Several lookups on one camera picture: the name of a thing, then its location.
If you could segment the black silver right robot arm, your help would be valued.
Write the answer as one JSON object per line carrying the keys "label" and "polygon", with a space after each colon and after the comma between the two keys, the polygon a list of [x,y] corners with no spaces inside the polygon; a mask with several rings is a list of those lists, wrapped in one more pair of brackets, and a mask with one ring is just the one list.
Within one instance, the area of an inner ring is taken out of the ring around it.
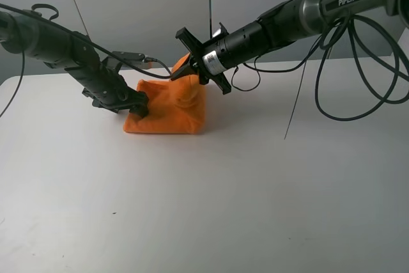
{"label": "black silver right robot arm", "polygon": [[219,34],[205,43],[182,28],[176,38],[186,46],[190,56],[173,72],[171,80],[198,75],[202,85],[213,81],[224,94],[230,93],[226,70],[297,40],[322,34],[331,22],[341,17],[378,7],[408,23],[408,0],[289,0],[233,33],[220,27]]}

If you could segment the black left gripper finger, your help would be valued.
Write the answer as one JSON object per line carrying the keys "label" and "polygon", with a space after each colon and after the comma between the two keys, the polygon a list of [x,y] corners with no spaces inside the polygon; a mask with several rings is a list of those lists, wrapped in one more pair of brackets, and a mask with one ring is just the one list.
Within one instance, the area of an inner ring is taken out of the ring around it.
{"label": "black left gripper finger", "polygon": [[132,90],[129,94],[129,102],[132,105],[147,105],[148,101],[148,96],[143,91]]}
{"label": "black left gripper finger", "polygon": [[130,107],[129,113],[144,118],[149,114],[147,104],[134,104]]}

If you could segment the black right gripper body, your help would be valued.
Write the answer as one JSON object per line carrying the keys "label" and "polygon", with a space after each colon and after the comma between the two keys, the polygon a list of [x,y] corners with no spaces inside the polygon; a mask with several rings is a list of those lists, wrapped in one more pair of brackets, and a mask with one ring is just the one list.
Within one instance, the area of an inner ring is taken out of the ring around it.
{"label": "black right gripper body", "polygon": [[189,62],[186,59],[183,63],[189,62],[196,70],[195,75],[199,77],[201,85],[207,85],[209,81],[213,81],[224,95],[231,92],[231,85],[224,75],[224,72],[233,64],[228,51],[229,36],[231,33],[219,39],[210,38],[206,42],[201,42],[185,27],[176,33],[176,38],[197,58],[196,62]]}

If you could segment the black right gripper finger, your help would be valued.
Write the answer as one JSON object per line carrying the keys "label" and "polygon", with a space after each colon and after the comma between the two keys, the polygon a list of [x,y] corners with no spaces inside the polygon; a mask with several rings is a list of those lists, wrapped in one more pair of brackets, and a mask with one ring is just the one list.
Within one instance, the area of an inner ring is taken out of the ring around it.
{"label": "black right gripper finger", "polygon": [[189,56],[188,56],[188,61],[189,62],[196,62],[197,58],[195,57],[195,55],[193,53],[190,52]]}
{"label": "black right gripper finger", "polygon": [[196,70],[191,67],[189,62],[177,63],[172,69],[171,80],[175,81],[188,75],[195,75]]}

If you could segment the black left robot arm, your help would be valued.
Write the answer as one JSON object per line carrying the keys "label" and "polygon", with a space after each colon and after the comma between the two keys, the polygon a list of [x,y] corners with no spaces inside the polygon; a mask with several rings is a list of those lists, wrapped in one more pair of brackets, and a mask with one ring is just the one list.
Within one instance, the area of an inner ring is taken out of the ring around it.
{"label": "black left robot arm", "polygon": [[96,45],[77,31],[53,23],[38,12],[11,8],[1,12],[1,46],[11,54],[37,59],[50,69],[63,69],[79,82],[94,107],[118,113],[127,110],[141,118],[148,114],[148,96],[129,87],[120,69],[143,60],[142,54],[120,59],[120,52],[108,52],[100,59]]}

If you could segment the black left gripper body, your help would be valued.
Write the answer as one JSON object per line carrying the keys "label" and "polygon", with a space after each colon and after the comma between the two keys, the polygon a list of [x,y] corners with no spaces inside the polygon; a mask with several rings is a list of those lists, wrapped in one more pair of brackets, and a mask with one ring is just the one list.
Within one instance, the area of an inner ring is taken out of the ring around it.
{"label": "black left gripper body", "polygon": [[93,100],[94,107],[115,113],[141,112],[141,93],[130,88],[117,71],[107,68],[105,61],[88,59],[65,71],[84,87],[82,94]]}

